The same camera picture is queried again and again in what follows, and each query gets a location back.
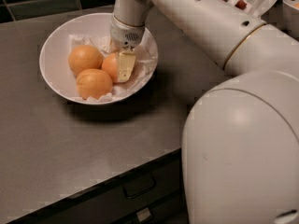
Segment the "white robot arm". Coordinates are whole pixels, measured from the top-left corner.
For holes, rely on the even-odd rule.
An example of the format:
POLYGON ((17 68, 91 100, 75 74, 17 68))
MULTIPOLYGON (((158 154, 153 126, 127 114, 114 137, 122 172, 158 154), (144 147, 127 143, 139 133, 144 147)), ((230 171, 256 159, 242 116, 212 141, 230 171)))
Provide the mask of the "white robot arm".
POLYGON ((116 0, 118 48, 140 43, 151 7, 231 75, 185 122, 190 223, 299 224, 297 41, 225 0, 116 0))

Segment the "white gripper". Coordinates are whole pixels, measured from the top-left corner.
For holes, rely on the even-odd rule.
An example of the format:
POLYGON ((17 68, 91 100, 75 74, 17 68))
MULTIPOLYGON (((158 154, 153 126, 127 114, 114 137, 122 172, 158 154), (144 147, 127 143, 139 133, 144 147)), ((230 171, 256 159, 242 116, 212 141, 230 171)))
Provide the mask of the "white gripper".
POLYGON ((143 38, 145 27, 135 27, 120 22, 112 16, 110 26, 109 53, 117 53, 117 75, 120 83, 130 79, 135 67, 136 55, 133 49, 137 47, 143 38))

